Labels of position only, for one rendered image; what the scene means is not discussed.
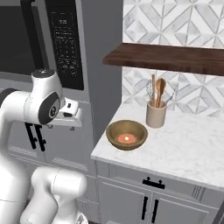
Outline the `beige utensil pot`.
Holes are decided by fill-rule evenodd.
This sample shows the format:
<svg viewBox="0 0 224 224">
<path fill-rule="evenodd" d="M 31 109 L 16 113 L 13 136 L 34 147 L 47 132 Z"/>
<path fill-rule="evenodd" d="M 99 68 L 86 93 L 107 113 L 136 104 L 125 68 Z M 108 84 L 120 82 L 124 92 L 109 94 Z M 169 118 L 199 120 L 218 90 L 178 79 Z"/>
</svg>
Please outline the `beige utensil pot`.
<svg viewBox="0 0 224 224">
<path fill-rule="evenodd" d="M 152 101 L 147 103 L 146 108 L 146 124 L 151 128 L 161 128 L 165 124 L 166 106 L 155 108 L 152 106 Z"/>
</svg>

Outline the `dark wooden wall shelf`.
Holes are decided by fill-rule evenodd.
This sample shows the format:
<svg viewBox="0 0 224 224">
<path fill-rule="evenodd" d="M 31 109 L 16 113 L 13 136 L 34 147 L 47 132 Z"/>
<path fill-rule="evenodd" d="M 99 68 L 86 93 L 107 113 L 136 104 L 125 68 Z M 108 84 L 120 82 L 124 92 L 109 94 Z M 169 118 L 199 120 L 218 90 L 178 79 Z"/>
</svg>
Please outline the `dark wooden wall shelf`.
<svg viewBox="0 0 224 224">
<path fill-rule="evenodd" d="M 113 66 L 224 77 L 224 49 L 122 43 L 102 62 Z"/>
</svg>

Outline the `dark glass microwave door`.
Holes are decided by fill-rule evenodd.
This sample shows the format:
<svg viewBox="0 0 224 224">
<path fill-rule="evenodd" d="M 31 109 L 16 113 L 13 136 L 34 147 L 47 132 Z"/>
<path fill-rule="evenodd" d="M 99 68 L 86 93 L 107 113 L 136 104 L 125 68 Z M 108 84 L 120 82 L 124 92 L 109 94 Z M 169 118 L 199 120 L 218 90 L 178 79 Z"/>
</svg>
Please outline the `dark glass microwave door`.
<svg viewBox="0 0 224 224">
<path fill-rule="evenodd" d="M 20 0 L 0 0 L 0 72 L 36 70 Z"/>
</svg>

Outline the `wooden spoon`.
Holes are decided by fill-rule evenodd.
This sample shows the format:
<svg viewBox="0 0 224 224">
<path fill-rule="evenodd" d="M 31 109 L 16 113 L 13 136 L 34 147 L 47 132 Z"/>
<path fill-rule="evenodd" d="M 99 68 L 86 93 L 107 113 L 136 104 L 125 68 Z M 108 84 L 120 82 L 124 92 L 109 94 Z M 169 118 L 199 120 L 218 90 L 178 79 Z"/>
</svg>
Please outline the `wooden spoon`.
<svg viewBox="0 0 224 224">
<path fill-rule="evenodd" d="M 159 106 L 161 101 L 161 96 L 165 91 L 166 81 L 164 79 L 158 79 L 156 81 L 156 89 L 157 89 L 157 102 L 156 107 Z"/>
</svg>

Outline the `grey base cupboard door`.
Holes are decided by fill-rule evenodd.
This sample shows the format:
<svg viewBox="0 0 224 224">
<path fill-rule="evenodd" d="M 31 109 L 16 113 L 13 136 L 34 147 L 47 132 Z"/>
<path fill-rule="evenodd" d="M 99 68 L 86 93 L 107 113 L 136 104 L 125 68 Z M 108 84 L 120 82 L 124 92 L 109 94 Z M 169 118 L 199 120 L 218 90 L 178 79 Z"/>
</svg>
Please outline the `grey base cupboard door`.
<svg viewBox="0 0 224 224">
<path fill-rule="evenodd" d="M 155 200 L 158 200 L 158 206 L 154 224 L 212 224 L 218 213 L 218 208 L 154 192 L 151 202 L 150 224 L 152 224 L 151 217 Z"/>
<path fill-rule="evenodd" d="M 101 224 L 147 224 L 151 210 L 150 190 L 98 177 Z M 144 196 L 148 197 L 145 219 L 141 220 Z"/>
</svg>

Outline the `wooden spatula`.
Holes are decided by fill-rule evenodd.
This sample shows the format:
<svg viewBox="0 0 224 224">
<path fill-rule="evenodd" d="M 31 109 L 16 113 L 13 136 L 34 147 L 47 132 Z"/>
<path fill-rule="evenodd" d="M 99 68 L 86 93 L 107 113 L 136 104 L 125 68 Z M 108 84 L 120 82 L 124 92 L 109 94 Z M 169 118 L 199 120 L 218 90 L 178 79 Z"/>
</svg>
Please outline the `wooden spatula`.
<svg viewBox="0 0 224 224">
<path fill-rule="evenodd" d="M 155 74 L 151 76 L 151 106 L 155 107 Z"/>
</svg>

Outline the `grey tall cabinet housing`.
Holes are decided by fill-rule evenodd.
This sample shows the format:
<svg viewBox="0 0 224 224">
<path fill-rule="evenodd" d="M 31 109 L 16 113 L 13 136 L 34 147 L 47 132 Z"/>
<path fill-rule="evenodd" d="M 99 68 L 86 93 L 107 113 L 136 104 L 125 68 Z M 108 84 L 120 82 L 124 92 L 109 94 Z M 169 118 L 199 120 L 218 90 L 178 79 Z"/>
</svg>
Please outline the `grey tall cabinet housing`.
<svg viewBox="0 0 224 224">
<path fill-rule="evenodd" d="M 80 7 L 89 100 L 77 102 L 79 105 L 81 102 L 91 104 L 95 147 L 122 101 L 122 70 L 106 66 L 102 60 L 123 41 L 123 0 L 80 0 Z M 29 172 L 38 165 L 49 165 L 47 162 L 12 156 Z M 78 207 L 90 224 L 95 224 L 100 220 L 96 168 L 95 176 L 85 175 L 87 191 L 79 198 Z"/>
</svg>

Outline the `round orange waffle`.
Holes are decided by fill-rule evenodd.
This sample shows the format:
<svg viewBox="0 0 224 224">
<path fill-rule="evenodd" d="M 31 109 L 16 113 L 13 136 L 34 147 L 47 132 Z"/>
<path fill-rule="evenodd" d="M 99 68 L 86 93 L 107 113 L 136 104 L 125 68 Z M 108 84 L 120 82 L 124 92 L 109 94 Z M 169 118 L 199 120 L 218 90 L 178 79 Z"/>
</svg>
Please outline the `round orange waffle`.
<svg viewBox="0 0 224 224">
<path fill-rule="evenodd" d="M 123 134 L 121 134 L 121 135 L 117 138 L 117 141 L 118 141 L 120 144 L 133 144 L 133 143 L 135 143 L 137 140 L 136 140 L 136 138 L 135 138 L 134 135 L 129 134 L 129 133 L 123 133 Z"/>
</svg>

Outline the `grey drawer front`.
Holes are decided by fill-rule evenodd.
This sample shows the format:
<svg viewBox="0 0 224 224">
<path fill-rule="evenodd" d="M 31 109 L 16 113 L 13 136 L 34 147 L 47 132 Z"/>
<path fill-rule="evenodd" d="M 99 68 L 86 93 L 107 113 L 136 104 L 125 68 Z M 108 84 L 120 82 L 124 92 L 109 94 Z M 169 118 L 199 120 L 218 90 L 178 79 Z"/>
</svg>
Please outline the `grey drawer front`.
<svg viewBox="0 0 224 224">
<path fill-rule="evenodd" d="M 107 164 L 101 161 L 97 161 L 96 163 L 98 174 L 105 178 L 120 180 L 122 182 L 132 183 L 133 185 L 150 189 L 158 188 L 144 185 L 142 183 L 144 179 L 150 177 L 150 180 L 153 182 L 158 182 L 161 179 L 165 185 L 165 189 L 158 190 L 164 190 L 166 193 L 174 193 L 179 197 L 217 208 L 219 208 L 224 201 L 224 192 L 209 189 L 204 186 L 189 184 L 171 178 L 164 178 L 147 172 L 122 167 L 116 164 Z"/>
</svg>

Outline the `grey black microwave oven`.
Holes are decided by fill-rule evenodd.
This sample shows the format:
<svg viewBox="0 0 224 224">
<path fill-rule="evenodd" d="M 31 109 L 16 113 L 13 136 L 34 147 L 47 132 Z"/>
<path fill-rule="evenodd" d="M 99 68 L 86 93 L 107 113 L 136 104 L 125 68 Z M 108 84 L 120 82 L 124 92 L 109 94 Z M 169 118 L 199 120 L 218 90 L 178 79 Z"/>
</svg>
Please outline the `grey black microwave oven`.
<svg viewBox="0 0 224 224">
<path fill-rule="evenodd" d="M 87 102 L 88 77 L 80 0 L 35 0 L 31 4 L 43 68 L 58 73 L 65 97 Z M 0 72 L 0 88 L 32 87 L 32 74 Z"/>
</svg>

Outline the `metal whisk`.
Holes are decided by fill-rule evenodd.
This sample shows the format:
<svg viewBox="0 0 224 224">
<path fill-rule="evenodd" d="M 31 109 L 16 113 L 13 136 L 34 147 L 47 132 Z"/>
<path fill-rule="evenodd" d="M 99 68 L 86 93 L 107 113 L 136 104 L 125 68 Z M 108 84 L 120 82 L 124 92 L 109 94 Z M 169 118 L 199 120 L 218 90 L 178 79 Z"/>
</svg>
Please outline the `metal whisk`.
<svg viewBox="0 0 224 224">
<path fill-rule="evenodd" d="M 148 80 L 146 83 L 146 92 L 150 98 L 150 100 L 152 100 L 152 80 Z"/>
</svg>

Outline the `brown golden bowl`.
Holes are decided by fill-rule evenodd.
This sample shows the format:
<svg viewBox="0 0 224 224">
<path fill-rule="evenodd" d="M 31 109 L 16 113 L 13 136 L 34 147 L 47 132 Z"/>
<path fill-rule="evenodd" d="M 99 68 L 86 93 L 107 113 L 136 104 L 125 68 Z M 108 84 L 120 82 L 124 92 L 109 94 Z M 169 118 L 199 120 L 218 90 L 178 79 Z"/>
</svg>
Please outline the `brown golden bowl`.
<svg viewBox="0 0 224 224">
<path fill-rule="evenodd" d="M 129 133 L 135 136 L 136 142 L 131 144 L 119 143 L 117 138 L 123 134 Z M 106 129 L 108 141 L 119 150 L 131 151 L 140 147 L 148 137 L 147 129 L 139 122 L 131 120 L 120 120 L 111 123 Z"/>
</svg>

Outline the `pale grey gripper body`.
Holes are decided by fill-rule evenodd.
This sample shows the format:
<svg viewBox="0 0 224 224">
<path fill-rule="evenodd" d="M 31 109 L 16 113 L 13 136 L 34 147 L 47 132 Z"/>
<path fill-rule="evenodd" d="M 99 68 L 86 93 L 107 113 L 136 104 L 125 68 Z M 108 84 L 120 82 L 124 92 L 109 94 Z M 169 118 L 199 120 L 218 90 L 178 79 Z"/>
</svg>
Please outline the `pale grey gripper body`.
<svg viewBox="0 0 224 224">
<path fill-rule="evenodd" d="M 73 117 L 63 117 L 63 118 L 54 118 L 50 125 L 61 125 L 61 126 L 69 126 L 69 127 L 81 127 L 83 125 L 84 116 L 82 113 L 82 109 L 79 108 L 77 113 Z"/>
</svg>

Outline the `grey tall cabinet door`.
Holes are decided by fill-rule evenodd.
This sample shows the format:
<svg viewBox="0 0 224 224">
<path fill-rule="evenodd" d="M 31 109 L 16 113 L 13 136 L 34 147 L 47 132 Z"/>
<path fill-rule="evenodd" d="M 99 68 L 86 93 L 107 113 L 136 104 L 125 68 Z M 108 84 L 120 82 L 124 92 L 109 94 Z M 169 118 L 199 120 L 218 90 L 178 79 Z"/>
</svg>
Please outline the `grey tall cabinet door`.
<svg viewBox="0 0 224 224">
<path fill-rule="evenodd" d="M 31 126 L 31 131 L 33 136 L 38 140 L 34 125 Z M 25 128 L 25 123 L 14 122 L 10 130 L 9 153 L 22 158 L 44 163 L 46 161 L 45 155 L 39 147 L 39 140 L 36 142 L 36 146 L 36 150 L 34 150 L 31 146 L 31 142 Z"/>
<path fill-rule="evenodd" d="M 81 102 L 79 107 L 84 115 L 81 127 L 74 127 L 74 130 L 70 130 L 69 126 L 56 125 L 52 129 L 47 126 L 42 128 L 41 134 L 46 140 L 45 161 L 49 165 L 95 176 L 95 164 L 90 159 L 95 146 L 91 104 Z"/>
</svg>

